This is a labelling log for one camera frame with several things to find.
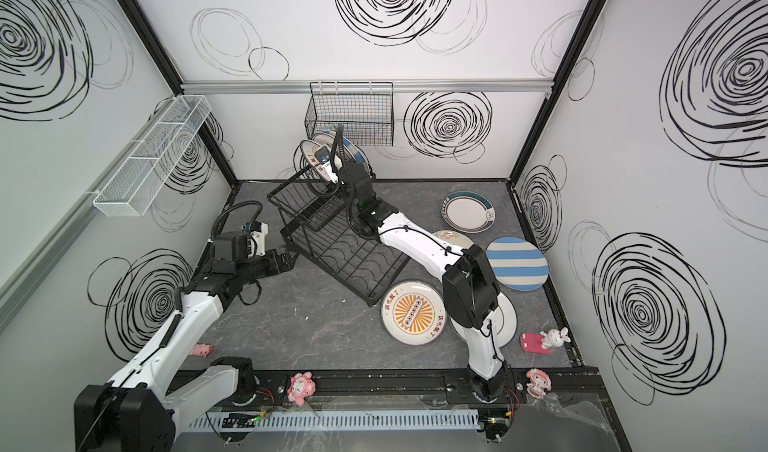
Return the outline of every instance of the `pink pig figurine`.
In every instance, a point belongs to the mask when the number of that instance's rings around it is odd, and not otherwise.
[[[296,374],[290,380],[290,391],[288,400],[296,402],[301,407],[304,404],[304,397],[309,397],[315,393],[315,383],[312,381],[312,372]]]

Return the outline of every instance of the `plate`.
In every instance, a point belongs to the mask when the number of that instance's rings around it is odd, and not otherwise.
[[[333,139],[336,137],[336,132],[333,130],[321,130],[315,133],[312,136],[312,140],[316,141],[319,144],[322,145],[328,145],[328,148],[330,149],[333,146]],[[342,137],[342,140],[344,140],[344,149],[352,156],[354,159],[363,165],[366,166],[366,170],[370,170],[370,164],[368,163],[368,158],[366,157],[366,154],[362,153],[362,150],[357,148],[357,145],[353,144],[351,141],[344,139]]]
[[[549,265],[542,251],[522,238],[497,238],[485,254],[496,279],[514,290],[536,290],[549,276]]]
[[[493,331],[496,332],[496,338],[498,339],[496,347],[504,347],[504,345],[512,340],[514,332],[518,330],[518,314],[514,311],[512,303],[504,293],[498,295],[498,308],[496,310],[496,320],[493,322]],[[453,325],[453,330],[458,333],[458,336],[466,342],[464,338],[466,329],[454,322],[453,319],[451,319],[451,325]]]
[[[404,344],[423,345],[434,341],[442,332],[446,317],[440,294],[422,281],[399,282],[382,300],[384,328]]]
[[[314,140],[302,140],[300,147],[301,154],[304,155],[304,159],[306,159],[306,161],[315,168],[317,173],[320,174],[322,178],[324,178],[326,181],[331,181],[331,177],[328,175],[328,171],[326,171],[326,169],[322,167],[321,163],[315,158],[315,152],[320,149],[322,145]],[[336,157],[336,168],[339,169],[340,167],[341,160]]]
[[[473,191],[453,192],[443,199],[440,212],[448,225],[467,234],[486,231],[495,218],[491,202]]]
[[[437,238],[444,240],[449,244],[454,244],[456,247],[470,248],[475,244],[471,238],[461,232],[456,232],[455,230],[438,230],[432,235],[435,235]]]

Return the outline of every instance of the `rabbit figurine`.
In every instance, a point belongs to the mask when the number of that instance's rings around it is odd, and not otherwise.
[[[563,327],[561,331],[553,328],[551,331],[547,333],[541,332],[541,334],[544,335],[542,339],[542,348],[544,349],[562,347],[563,342],[571,342],[567,327]]]

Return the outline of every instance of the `red base of figurine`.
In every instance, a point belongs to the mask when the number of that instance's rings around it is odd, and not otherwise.
[[[526,352],[534,352],[535,354],[549,355],[552,351],[548,348],[542,347],[542,339],[544,335],[540,333],[524,332],[520,334],[520,347]]]

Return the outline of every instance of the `gray marble countertop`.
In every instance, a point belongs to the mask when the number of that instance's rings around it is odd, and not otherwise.
[[[267,249],[283,244],[283,222],[266,194],[277,184],[243,184],[236,201],[258,200],[264,204],[259,220],[270,227]],[[502,182],[380,182],[376,193],[398,207],[427,230],[447,229],[440,215],[440,203],[453,191],[475,191],[494,206],[496,218],[487,231],[470,236],[486,248],[494,239],[523,237],[512,202]],[[234,211],[224,229],[235,230],[253,213],[248,207]],[[415,278],[434,284],[437,280],[411,260],[396,281]],[[468,362],[465,343],[452,330],[433,342],[417,347],[402,344],[387,333],[381,319],[380,303],[368,307],[359,297],[304,257],[292,271],[260,281],[261,299],[250,307],[235,300],[214,323],[201,343],[214,345],[208,358],[187,358],[185,369],[204,368],[222,356],[251,358],[255,369],[387,369],[387,368],[464,368]],[[519,292],[502,287],[518,316],[513,339],[502,352],[516,368],[569,367],[563,348],[551,355],[524,352],[519,343],[522,332],[538,333],[555,328],[552,311],[539,288]],[[244,289],[247,301],[256,297],[255,286]]]

